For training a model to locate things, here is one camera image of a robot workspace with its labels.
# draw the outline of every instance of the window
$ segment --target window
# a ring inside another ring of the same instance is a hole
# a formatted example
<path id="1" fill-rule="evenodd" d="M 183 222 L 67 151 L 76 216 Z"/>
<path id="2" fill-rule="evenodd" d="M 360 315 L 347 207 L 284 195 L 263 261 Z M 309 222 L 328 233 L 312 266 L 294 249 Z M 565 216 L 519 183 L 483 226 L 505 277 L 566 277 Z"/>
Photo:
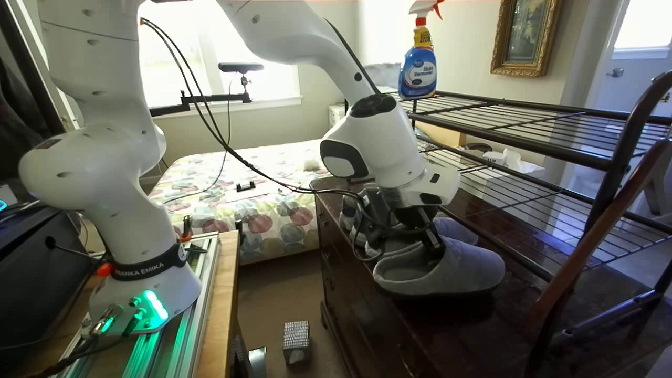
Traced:
<path id="1" fill-rule="evenodd" d="M 668 50 L 672 42 L 670 0 L 629 0 L 614 50 Z"/>
<path id="2" fill-rule="evenodd" d="M 144 2 L 140 15 L 166 30 L 179 44 L 206 94 L 242 92 L 242 75 L 219 72 L 219 64 L 263 64 L 263 72 L 246 73 L 254 104 L 299 96 L 295 66 L 270 64 L 252 55 L 216 0 Z M 140 27 L 140 68 L 148 107 L 181 104 L 181 90 L 187 92 L 181 72 L 148 27 Z"/>

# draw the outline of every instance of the floral bedspread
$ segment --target floral bedspread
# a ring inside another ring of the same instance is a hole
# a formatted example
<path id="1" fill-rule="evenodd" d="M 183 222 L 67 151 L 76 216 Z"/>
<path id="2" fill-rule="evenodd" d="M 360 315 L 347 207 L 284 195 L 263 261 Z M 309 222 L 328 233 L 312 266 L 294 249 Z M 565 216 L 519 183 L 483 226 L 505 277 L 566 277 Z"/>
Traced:
<path id="1" fill-rule="evenodd" d="M 328 176 L 316 140 L 236 154 L 288 184 L 309 188 L 312 179 Z M 183 226 L 185 216 L 190 216 L 192 233 L 238 225 L 242 264 L 318 249 L 314 195 L 270 183 L 222 151 L 177 159 L 148 197 L 167 210 L 174 226 Z"/>

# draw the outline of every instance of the robotic arm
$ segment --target robotic arm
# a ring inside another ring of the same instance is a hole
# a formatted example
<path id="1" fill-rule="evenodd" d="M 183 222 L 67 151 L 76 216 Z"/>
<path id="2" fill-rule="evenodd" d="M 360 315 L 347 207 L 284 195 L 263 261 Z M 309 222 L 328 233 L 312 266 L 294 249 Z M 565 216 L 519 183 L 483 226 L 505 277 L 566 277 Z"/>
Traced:
<path id="1" fill-rule="evenodd" d="M 43 140 L 21 159 L 28 192 L 54 209 L 83 212 L 101 232 L 112 276 L 90 298 L 90 315 L 137 321 L 156 333 L 200 296 L 163 209 L 138 188 L 166 151 L 153 126 L 138 69 L 137 8 L 143 0 L 40 2 L 49 75 L 73 96 L 85 128 Z M 390 209 L 446 204 L 458 171 L 426 165 L 404 113 L 364 82 L 337 34 L 301 0 L 219 0 L 255 55 L 314 64 L 348 104 L 347 119 L 321 140 L 334 176 L 374 176 Z"/>

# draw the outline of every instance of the picture frame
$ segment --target picture frame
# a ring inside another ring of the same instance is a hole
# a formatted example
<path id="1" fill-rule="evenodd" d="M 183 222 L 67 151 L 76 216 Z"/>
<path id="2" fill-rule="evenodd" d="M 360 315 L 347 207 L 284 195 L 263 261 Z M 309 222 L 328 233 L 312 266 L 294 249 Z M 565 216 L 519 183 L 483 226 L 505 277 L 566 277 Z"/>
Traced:
<path id="1" fill-rule="evenodd" d="M 545 75 L 562 0 L 502 0 L 492 73 Z"/>

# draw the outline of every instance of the blue spray bottle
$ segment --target blue spray bottle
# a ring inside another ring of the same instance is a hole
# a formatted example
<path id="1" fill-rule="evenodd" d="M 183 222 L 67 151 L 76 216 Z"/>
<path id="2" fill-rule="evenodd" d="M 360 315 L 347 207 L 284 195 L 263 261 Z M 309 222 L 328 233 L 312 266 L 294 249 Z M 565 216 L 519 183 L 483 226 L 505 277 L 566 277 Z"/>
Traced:
<path id="1" fill-rule="evenodd" d="M 436 57 L 432 50 L 432 37 L 426 30 L 426 12 L 436 10 L 443 0 L 416 0 L 410 12 L 416 15 L 413 46 L 404 53 L 402 68 L 398 72 L 401 99 L 422 99 L 436 89 Z"/>

